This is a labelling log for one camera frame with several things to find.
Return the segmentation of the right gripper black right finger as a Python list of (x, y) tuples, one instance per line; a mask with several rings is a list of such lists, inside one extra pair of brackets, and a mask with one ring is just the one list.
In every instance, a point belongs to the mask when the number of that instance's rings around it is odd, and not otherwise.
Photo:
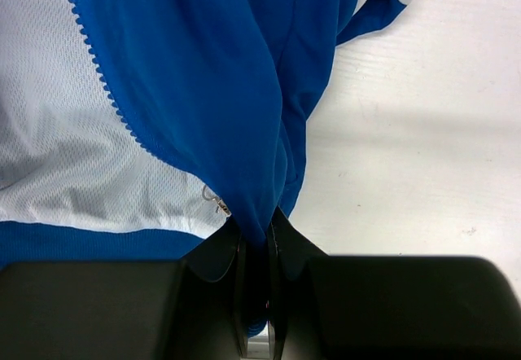
[(520, 356), (520, 305), (490, 261), (330, 256), (281, 211), (267, 240), (273, 359)]

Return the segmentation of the blue white red jacket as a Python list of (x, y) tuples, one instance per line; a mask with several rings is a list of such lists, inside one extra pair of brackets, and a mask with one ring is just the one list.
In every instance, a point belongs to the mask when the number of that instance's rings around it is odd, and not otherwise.
[(177, 259), (290, 214), (337, 46), (411, 0), (1, 0), (1, 263)]

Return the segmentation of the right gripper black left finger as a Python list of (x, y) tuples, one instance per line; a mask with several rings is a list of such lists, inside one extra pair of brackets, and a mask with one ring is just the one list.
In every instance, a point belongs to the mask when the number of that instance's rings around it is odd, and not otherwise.
[(206, 240), (1, 227), (4, 359), (238, 359), (245, 334), (234, 221)]

